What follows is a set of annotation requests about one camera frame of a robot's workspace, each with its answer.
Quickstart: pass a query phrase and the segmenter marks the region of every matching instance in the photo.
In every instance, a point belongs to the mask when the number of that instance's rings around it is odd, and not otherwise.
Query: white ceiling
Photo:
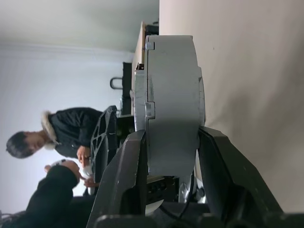
[[[0,0],[0,42],[134,51],[159,0]]]

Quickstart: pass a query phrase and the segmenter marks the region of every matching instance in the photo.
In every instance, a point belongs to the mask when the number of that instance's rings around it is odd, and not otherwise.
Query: fur collar
[[[57,137],[54,131],[54,128],[52,127],[51,123],[48,120],[48,116],[52,113],[50,111],[45,111],[41,115],[41,125],[42,129],[47,133],[48,137],[51,139],[52,142],[47,143],[44,148],[47,150],[53,150],[55,149],[55,146],[59,144],[57,142]]]

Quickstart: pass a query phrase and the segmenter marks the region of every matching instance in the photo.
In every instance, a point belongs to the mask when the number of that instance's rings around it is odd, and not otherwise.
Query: black sleeve
[[[29,200],[26,212],[14,219],[8,227],[50,228],[64,216],[73,198],[73,188],[78,181],[75,174],[65,166],[54,166],[46,178],[39,182]]]
[[[90,147],[91,138],[102,112],[93,108],[70,108],[56,112],[57,118],[66,124],[79,128],[79,142],[82,146]]]

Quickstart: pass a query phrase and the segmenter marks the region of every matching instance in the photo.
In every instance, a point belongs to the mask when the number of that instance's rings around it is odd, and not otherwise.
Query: black cable
[[[175,220],[180,220],[190,204],[190,199],[191,199],[191,196],[193,193],[193,187],[194,187],[194,171],[192,172],[192,175],[191,175],[190,189],[189,189],[189,193],[187,196],[186,204],[185,204],[184,208],[182,209],[180,215],[179,216],[174,215],[173,213],[168,211],[163,205],[160,205],[160,210],[163,213],[165,213],[167,216],[169,216],[170,218],[175,219]]]

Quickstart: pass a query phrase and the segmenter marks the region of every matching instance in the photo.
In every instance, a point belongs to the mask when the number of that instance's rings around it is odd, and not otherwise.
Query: black jacket
[[[85,228],[95,198],[73,198],[76,185],[76,176],[69,168],[52,167],[39,182],[25,213],[3,228]]]
[[[79,146],[90,147],[91,137],[102,112],[92,108],[70,108],[42,115],[42,127],[52,140],[46,148],[65,157],[77,158]]]

